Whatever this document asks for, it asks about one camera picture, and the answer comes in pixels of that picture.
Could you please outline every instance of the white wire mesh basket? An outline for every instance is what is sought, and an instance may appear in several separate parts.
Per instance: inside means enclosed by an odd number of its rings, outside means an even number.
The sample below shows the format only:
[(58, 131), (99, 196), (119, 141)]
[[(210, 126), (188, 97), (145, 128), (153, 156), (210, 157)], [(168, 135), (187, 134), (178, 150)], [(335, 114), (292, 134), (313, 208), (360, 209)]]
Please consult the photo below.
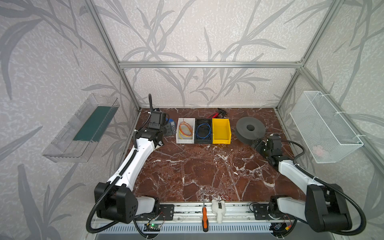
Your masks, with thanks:
[(291, 116), (317, 163), (340, 161), (363, 146), (359, 136), (320, 91), (304, 91)]

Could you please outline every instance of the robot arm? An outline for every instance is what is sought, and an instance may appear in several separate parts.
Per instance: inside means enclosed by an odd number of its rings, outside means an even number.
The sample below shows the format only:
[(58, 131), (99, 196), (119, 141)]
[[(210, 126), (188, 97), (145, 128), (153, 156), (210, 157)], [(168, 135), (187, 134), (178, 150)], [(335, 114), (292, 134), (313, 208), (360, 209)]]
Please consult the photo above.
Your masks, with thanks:
[[(295, 200), (291, 197), (276, 196), (275, 209), (295, 216), (305, 221), (316, 232), (350, 230), (352, 220), (349, 215), (346, 200), (333, 189), (312, 179), (281, 150), (281, 138), (271, 134), (266, 143), (261, 139), (254, 140), (251, 145), (278, 172), (289, 178), (305, 194), (306, 201)], [(337, 184), (332, 187), (343, 191)]]
[[(166, 113), (153, 111), (151, 96), (150, 115), (144, 125), (133, 136), (134, 146), (106, 183), (99, 182), (94, 189), (95, 205), (92, 208), (86, 223), (90, 233), (101, 232), (110, 226), (122, 222), (130, 223), (135, 216), (147, 214), (153, 218), (159, 214), (159, 201), (152, 197), (135, 197), (132, 193), (133, 185), (149, 155), (163, 145), (163, 134), (166, 132)], [(94, 229), (91, 221), (94, 214), (99, 218), (113, 220), (112, 223)]]

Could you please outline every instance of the storage bin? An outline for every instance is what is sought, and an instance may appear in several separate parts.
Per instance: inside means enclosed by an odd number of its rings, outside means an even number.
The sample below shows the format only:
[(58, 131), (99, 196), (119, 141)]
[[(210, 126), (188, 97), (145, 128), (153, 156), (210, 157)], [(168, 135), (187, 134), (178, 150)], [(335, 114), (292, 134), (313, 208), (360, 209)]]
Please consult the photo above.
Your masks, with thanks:
[(212, 118), (212, 143), (230, 144), (231, 126), (227, 118)]
[(340, 161), (363, 146), (341, 113), (319, 91), (304, 91), (291, 116), (317, 163)]
[[(190, 137), (186, 137), (186, 136), (183, 136), (181, 133), (180, 133), (180, 123), (182, 122), (186, 122), (188, 123), (189, 125), (191, 125), (192, 127), (192, 136)], [(195, 118), (179, 118), (177, 120), (177, 129), (176, 129), (176, 143), (180, 143), (180, 144), (191, 144), (191, 143), (194, 143), (195, 142)]]
[[(200, 137), (205, 137), (209, 134), (208, 137), (204, 139), (200, 139), (197, 135)], [(195, 143), (212, 143), (212, 119), (196, 119), (195, 121)]]

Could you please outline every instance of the leaf patterned wallpaper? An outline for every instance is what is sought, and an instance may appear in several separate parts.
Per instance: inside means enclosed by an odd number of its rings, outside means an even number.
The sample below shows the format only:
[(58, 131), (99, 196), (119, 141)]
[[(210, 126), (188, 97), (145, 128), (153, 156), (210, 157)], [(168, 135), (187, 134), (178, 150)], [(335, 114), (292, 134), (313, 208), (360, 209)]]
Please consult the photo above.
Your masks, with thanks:
[[(79, 239), (137, 112), (82, 1), (0, 1), (0, 239)], [(120, 107), (87, 163), (45, 147), (91, 94)]]
[[(345, 1), (306, 68), (384, 153), (384, 0)], [(313, 90), (300, 77), (279, 113), (294, 141), (304, 141), (289, 113), (303, 91)], [(378, 240), (384, 234), (384, 177), (361, 149), (337, 163), (317, 164), (311, 154), (303, 165), (327, 182), (339, 184), (367, 217), (365, 232), (350, 239)], [(359, 224), (353, 210), (354, 226)]]
[[(94, 2), (120, 61), (299, 61), (332, 1)], [(125, 72), (142, 106), (273, 107), (294, 69)]]

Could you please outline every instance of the black mounting plate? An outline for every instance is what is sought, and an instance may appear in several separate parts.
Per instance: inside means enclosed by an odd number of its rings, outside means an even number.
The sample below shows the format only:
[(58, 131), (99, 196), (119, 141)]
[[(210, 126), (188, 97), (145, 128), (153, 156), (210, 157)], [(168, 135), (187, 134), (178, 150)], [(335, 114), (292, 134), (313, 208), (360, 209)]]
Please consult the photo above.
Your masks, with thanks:
[(255, 220), (284, 220), (284, 215), (287, 215), (291, 220), (295, 219), (294, 216), (285, 213), (278, 213), (272, 218), (268, 214), (268, 203), (266, 204), (252, 204), (253, 214)]
[[(175, 205), (173, 205), (173, 204), (160, 204), (160, 212), (161, 211), (164, 213), (166, 221), (172, 221), (173, 220), (173, 214), (175, 211)], [(158, 220), (163, 219), (164, 215), (161, 214)]]

